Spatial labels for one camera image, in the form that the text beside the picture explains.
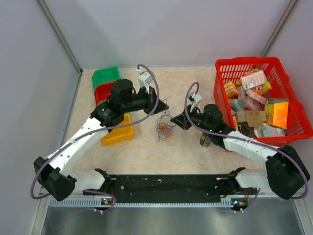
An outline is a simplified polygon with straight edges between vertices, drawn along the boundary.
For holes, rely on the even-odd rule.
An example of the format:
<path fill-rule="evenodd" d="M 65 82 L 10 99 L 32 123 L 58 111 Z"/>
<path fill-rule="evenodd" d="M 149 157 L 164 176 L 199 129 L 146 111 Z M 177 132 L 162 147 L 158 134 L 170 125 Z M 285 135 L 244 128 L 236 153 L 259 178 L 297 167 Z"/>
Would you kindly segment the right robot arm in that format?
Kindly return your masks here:
<path fill-rule="evenodd" d="M 223 114 L 215 104 L 208 104 L 203 112 L 191 105 L 173 118 L 171 122 L 188 130 L 195 127 L 207 134 L 210 141 L 231 152 L 235 152 L 263 166 L 262 170 L 239 169 L 228 181 L 232 193 L 241 193 L 245 188 L 271 190 L 282 199 L 289 200 L 304 188 L 308 193 L 310 175 L 296 150 L 285 145 L 277 147 L 251 139 L 224 123 Z"/>

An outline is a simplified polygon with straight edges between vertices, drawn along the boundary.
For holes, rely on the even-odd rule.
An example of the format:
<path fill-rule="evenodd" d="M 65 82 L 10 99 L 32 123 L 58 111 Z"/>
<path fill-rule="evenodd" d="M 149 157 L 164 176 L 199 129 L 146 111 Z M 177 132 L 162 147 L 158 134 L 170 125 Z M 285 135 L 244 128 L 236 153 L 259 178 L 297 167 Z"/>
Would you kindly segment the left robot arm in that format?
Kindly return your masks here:
<path fill-rule="evenodd" d="M 122 128 L 124 114 L 143 110 L 148 116 L 167 110 L 159 99 L 159 87 L 141 87 L 133 92 L 133 83 L 120 79 L 112 86 L 108 99 L 91 112 L 84 125 L 61 148 L 46 158 L 34 162 L 35 181 L 39 182 L 57 201 L 74 192 L 96 190 L 100 194 L 110 191 L 111 183 L 104 171 L 73 172 L 84 154 L 113 129 Z"/>

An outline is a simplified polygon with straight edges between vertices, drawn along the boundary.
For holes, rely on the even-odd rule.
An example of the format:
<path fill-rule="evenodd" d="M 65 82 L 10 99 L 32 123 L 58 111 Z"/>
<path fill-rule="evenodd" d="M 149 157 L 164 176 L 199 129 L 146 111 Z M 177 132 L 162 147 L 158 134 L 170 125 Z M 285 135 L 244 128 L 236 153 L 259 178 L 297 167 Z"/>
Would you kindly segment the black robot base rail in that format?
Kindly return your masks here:
<path fill-rule="evenodd" d="M 218 203 L 227 196 L 249 199 L 256 188 L 244 189 L 233 174 L 105 174 L 100 189 L 84 195 L 108 193 L 118 203 Z"/>

